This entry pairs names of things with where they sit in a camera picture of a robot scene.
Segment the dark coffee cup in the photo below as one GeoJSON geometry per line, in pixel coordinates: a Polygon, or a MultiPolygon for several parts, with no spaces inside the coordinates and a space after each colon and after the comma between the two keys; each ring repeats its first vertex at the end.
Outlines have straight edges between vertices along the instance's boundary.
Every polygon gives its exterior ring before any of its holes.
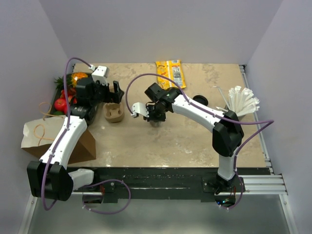
{"type": "Polygon", "coordinates": [[[162,122],[161,121],[149,121],[149,124],[152,126],[152,127],[160,127],[162,122]]]}

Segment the black cup lid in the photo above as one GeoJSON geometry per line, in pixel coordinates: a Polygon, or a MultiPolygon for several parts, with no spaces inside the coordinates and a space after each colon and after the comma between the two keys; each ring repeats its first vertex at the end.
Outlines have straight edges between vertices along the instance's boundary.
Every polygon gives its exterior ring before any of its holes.
{"type": "Polygon", "coordinates": [[[202,95],[195,95],[193,97],[193,100],[204,105],[204,106],[208,106],[209,105],[209,101],[206,97],[202,96],[202,95]]]}

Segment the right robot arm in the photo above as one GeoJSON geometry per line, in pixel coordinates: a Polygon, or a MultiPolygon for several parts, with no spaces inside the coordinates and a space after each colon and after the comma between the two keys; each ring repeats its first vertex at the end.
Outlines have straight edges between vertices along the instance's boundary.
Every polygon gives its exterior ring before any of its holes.
{"type": "Polygon", "coordinates": [[[237,123],[237,115],[233,111],[222,113],[211,109],[189,98],[176,87],[164,90],[153,83],[145,94],[152,101],[146,106],[148,116],[145,120],[164,122],[166,113],[171,112],[197,122],[212,133],[212,146],[219,154],[215,183],[220,190],[229,191],[234,186],[234,154],[244,137],[241,125],[237,123]]]}

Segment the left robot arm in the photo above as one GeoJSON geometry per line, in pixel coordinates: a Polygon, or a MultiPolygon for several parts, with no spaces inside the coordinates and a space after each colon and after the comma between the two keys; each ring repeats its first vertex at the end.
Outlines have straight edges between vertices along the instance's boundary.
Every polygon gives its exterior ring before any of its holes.
{"type": "Polygon", "coordinates": [[[119,82],[113,81],[113,88],[91,77],[77,82],[76,99],[70,101],[64,124],[52,145],[39,161],[31,161],[27,166],[27,175],[31,194],[67,201],[72,191],[86,187],[96,191],[101,186],[101,179],[90,169],[78,169],[67,172],[70,156],[79,138],[93,123],[97,107],[101,103],[121,103],[124,91],[119,82]]]}

